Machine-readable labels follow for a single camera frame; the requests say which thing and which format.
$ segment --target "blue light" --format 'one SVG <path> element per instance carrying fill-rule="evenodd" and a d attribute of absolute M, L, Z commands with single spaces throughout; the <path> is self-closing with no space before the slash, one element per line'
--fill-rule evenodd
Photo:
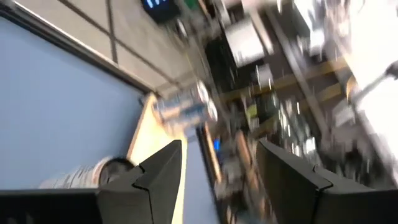
<path fill-rule="evenodd" d="M 154 5 L 152 4 L 152 1 L 151 1 L 151 0 L 147 0 L 147 3 L 148 3 L 148 6 L 149 6 L 150 8 L 153 8 L 153 7 L 154 7 Z"/>
<path fill-rule="evenodd" d="M 215 139 L 213 145 L 215 151 L 219 151 L 221 149 L 221 142 L 219 139 Z"/>

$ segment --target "can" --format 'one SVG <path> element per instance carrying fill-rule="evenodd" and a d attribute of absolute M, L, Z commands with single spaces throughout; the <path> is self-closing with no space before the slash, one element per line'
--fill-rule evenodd
<path fill-rule="evenodd" d="M 177 93 L 170 98 L 158 100 L 153 105 L 155 115 L 164 122 L 166 119 L 178 116 L 183 110 L 199 103 L 207 103 L 209 94 L 202 81 L 188 90 Z"/>
<path fill-rule="evenodd" d="M 168 130 L 177 132 L 201 125 L 207 121 L 217 121 L 217 109 L 212 100 L 207 103 L 197 103 L 183 110 L 178 117 L 165 120 L 164 126 Z"/>
<path fill-rule="evenodd" d="M 98 188 L 117 179 L 134 168 L 125 158 L 106 157 L 94 166 L 81 166 L 61 177 L 40 184 L 40 189 L 85 189 Z"/>

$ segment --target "cubicle partition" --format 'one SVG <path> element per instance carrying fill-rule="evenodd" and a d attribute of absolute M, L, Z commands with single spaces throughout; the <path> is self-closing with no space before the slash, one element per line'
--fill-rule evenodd
<path fill-rule="evenodd" d="M 125 156 L 150 90 L 21 8 L 0 4 L 0 189 Z"/>

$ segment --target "blue wall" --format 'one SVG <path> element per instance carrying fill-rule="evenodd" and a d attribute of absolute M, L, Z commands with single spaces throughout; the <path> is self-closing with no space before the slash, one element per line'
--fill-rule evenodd
<path fill-rule="evenodd" d="M 125 155 L 141 93 L 0 17 L 0 189 Z"/>

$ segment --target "desk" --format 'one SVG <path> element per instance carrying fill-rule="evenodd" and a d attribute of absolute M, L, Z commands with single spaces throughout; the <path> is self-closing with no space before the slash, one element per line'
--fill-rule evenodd
<path fill-rule="evenodd" d="M 215 173 L 215 182 L 220 183 L 222 180 L 222 175 L 221 175 L 221 167 L 220 163 L 218 162 L 216 151 L 214 150 L 213 146 L 213 139 L 211 137 L 210 131 L 209 131 L 209 126 L 208 124 L 205 124 L 205 140 L 208 146 L 208 153 L 210 155 L 211 159 L 211 165 Z"/>
<path fill-rule="evenodd" d="M 151 155 L 162 149 L 175 139 L 182 142 L 182 169 L 180 187 L 178 188 L 177 201 L 175 202 L 173 224 L 183 223 L 183 202 L 185 191 L 185 172 L 187 167 L 187 138 L 184 133 L 171 135 L 166 133 L 163 126 L 157 121 L 152 112 L 152 105 L 156 102 L 154 94 L 150 94 L 142 109 L 136 132 L 131 141 L 127 158 L 134 165 L 140 164 Z"/>

